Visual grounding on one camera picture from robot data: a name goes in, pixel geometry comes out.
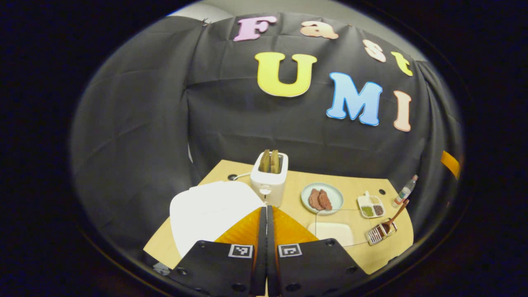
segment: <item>plastic bottle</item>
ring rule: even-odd
[[[414,186],[416,185],[417,180],[418,176],[414,175],[412,179],[405,184],[398,196],[396,196],[396,198],[392,202],[392,207],[398,208],[405,201],[405,199],[407,199],[407,197],[411,194],[412,190],[414,190]]]

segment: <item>orange tape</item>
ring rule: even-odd
[[[458,163],[457,159],[444,151],[442,152],[442,159],[440,161],[453,173],[453,175],[455,175],[455,178],[458,180],[460,176],[460,163]]]

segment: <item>spice tray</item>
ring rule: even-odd
[[[357,198],[357,204],[360,207],[361,215],[367,219],[379,218],[385,215],[385,206],[377,196],[370,196],[365,192],[365,196]]]

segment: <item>blue letter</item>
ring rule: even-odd
[[[334,102],[332,108],[326,111],[326,115],[331,118],[343,119],[346,117],[345,103],[348,108],[348,115],[351,120],[355,120],[363,107],[360,122],[366,125],[377,126],[378,106],[380,94],[383,91],[380,85],[367,82],[358,94],[356,86],[349,75],[340,72],[330,73],[330,78],[334,80]]]

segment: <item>meat slice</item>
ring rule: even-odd
[[[318,197],[319,191],[317,191],[316,189],[312,189],[312,192],[310,193],[310,198],[308,198],[308,203],[310,203],[311,207],[317,210],[323,210],[324,208],[319,204]]]
[[[319,196],[317,197],[317,201],[319,201],[319,205],[321,205],[321,207],[323,207],[324,209],[332,209],[332,203],[330,203],[330,200],[328,199],[328,195],[326,194],[325,190],[321,189],[321,191],[319,192]]]

